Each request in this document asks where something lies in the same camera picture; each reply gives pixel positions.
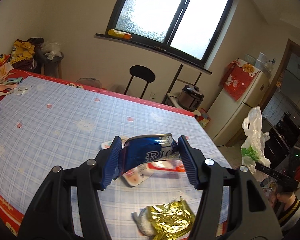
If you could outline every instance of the rice cooker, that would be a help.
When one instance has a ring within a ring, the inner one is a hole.
[[[204,95],[200,92],[197,86],[185,85],[179,98],[178,104],[188,111],[195,111],[202,103]]]

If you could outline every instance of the electrical outlet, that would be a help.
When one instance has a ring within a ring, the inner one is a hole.
[[[155,99],[155,93],[154,92],[151,92],[150,98]]]

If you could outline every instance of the yellow bag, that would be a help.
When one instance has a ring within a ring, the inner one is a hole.
[[[115,29],[111,29],[108,31],[108,35],[110,36],[114,36],[114,37],[118,37],[118,38],[123,38],[126,40],[130,40],[132,38],[130,33],[125,33],[125,32],[121,32],[121,31],[117,31]]]
[[[24,59],[32,59],[34,55],[34,45],[28,41],[16,40],[13,44],[10,63],[13,65]]]

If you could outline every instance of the refrigerator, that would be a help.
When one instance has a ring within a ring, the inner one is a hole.
[[[208,111],[211,120],[204,128],[216,146],[225,145],[239,131],[250,109],[259,105],[269,85],[269,78],[259,71],[237,101],[222,89]]]

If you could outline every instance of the plaid tablecloth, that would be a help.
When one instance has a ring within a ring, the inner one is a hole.
[[[31,87],[28,94],[10,94],[1,101],[0,195],[23,214],[53,166],[77,167],[116,135],[172,133],[174,139],[186,135],[206,158],[230,167],[193,117],[32,76],[22,86]],[[196,213],[201,194],[185,173],[171,172],[164,178],[154,174],[134,188],[119,178],[100,191],[99,198],[112,239],[146,239],[132,212],[182,196]],[[76,234],[82,236],[76,188],[72,207]],[[224,188],[220,222],[226,220],[227,208]]]

